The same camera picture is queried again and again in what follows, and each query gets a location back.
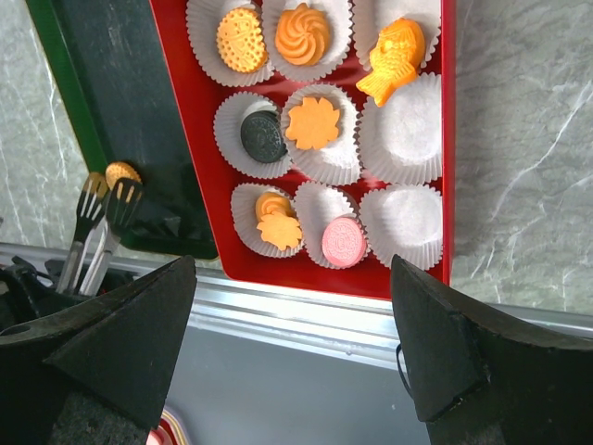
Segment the black gold-rimmed tray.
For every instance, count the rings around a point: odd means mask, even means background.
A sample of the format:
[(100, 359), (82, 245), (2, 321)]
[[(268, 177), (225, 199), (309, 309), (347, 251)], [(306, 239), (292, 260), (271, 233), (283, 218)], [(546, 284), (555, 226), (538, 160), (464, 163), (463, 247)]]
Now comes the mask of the black gold-rimmed tray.
[(145, 194), (122, 245), (218, 256), (147, 1), (27, 4), (91, 172), (124, 161)]

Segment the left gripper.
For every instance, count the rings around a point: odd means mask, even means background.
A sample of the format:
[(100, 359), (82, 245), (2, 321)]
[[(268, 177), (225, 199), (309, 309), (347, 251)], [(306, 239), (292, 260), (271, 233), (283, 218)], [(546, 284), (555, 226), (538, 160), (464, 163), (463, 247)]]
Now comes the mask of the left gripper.
[(132, 332), (134, 281), (109, 278), (101, 295), (59, 294), (23, 259), (1, 270), (3, 332)]

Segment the pink macaron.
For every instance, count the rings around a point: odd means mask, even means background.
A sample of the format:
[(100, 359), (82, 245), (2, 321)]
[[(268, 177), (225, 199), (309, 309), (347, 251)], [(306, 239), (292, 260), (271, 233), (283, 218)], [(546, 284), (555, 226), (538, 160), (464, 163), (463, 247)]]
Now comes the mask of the pink macaron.
[(367, 254), (367, 241), (360, 224), (342, 216), (332, 220), (322, 234), (322, 253), (333, 266), (349, 268)]

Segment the black sandwich cookie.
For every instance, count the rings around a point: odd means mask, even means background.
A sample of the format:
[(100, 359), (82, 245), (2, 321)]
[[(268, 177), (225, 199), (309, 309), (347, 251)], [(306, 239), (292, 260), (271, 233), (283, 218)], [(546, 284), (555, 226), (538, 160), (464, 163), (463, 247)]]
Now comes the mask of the black sandwich cookie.
[(264, 164), (276, 162), (287, 153), (277, 114), (272, 111), (247, 115), (241, 123), (240, 139), (247, 155)]

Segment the red cookie box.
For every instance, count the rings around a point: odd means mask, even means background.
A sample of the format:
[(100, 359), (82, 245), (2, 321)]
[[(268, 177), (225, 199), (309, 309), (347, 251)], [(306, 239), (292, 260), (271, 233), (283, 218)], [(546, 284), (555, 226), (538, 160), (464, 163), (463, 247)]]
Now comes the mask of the red cookie box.
[[(216, 109), (236, 90), (216, 83), (199, 67), (186, 29), (186, 2), (154, 1), (151, 6), (189, 153), (225, 273), (232, 279), (251, 283), (389, 299), (390, 272), (374, 256), (349, 269), (330, 270), (315, 264), (305, 253), (288, 259), (266, 258), (239, 239), (233, 228), (231, 194), (237, 185), (249, 179), (223, 159), (213, 131)], [(432, 183), (443, 196), (444, 246), (441, 262), (430, 273), (448, 284), (455, 220), (456, 4), (444, 1), (441, 6), (444, 35), (427, 69), (441, 75), (444, 88), (444, 176)]]

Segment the round dotted orange cookie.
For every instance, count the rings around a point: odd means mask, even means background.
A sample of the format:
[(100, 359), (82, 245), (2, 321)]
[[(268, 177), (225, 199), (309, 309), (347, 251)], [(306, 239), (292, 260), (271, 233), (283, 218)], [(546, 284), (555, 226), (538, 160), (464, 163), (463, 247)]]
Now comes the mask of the round dotted orange cookie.
[(222, 61), (236, 72), (255, 72), (268, 60), (255, 9), (237, 7), (229, 11), (219, 23), (216, 44)]

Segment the orange flower cookie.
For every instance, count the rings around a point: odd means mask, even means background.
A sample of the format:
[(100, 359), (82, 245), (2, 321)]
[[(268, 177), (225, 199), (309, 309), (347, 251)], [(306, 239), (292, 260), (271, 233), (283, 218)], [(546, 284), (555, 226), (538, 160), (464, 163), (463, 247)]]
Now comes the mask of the orange flower cookie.
[(300, 150), (320, 150), (340, 134), (341, 110), (325, 97), (305, 96), (288, 111), (288, 117), (284, 134)]

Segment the round dotted biscuit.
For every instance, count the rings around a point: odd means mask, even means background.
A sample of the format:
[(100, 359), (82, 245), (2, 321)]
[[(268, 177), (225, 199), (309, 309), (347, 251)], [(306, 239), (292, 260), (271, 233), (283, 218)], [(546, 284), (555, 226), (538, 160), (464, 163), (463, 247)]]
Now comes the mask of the round dotted biscuit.
[(140, 174), (133, 166), (124, 161), (115, 161), (107, 165), (105, 171), (107, 186), (113, 189), (116, 182), (121, 178), (132, 179), (138, 183), (142, 182)]

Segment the orange fish cookie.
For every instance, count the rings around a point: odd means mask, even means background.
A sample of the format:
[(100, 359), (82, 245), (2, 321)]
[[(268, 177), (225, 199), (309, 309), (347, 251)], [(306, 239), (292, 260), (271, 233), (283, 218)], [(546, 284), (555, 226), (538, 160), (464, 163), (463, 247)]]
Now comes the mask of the orange fish cookie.
[(401, 86), (418, 78), (425, 54), (422, 28), (412, 19), (397, 19), (379, 32), (370, 52), (372, 71), (356, 83), (377, 107), (386, 104)]

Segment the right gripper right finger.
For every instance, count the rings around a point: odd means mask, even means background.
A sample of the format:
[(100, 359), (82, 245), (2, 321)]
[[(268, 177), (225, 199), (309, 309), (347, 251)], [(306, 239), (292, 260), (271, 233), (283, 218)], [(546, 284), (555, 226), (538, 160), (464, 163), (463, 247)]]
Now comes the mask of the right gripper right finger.
[(530, 324), (399, 256), (402, 380), (433, 444), (589, 444), (592, 341)]

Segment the metal tongs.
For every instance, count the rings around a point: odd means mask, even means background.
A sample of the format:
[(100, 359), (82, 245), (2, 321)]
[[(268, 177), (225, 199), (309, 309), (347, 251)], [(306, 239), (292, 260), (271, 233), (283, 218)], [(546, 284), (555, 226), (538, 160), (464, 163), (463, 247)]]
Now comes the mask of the metal tongs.
[(88, 174), (75, 211), (69, 254), (57, 282), (58, 293), (85, 297), (98, 293), (143, 197), (143, 185), (132, 178), (122, 177), (108, 185), (103, 174)]

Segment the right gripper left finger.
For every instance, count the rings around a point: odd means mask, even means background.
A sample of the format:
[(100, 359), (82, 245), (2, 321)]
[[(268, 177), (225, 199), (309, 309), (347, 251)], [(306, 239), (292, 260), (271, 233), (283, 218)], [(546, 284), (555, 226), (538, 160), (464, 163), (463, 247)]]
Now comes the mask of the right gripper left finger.
[(134, 280), (132, 332), (3, 332), (5, 444), (143, 444), (158, 426), (196, 290), (182, 257)]

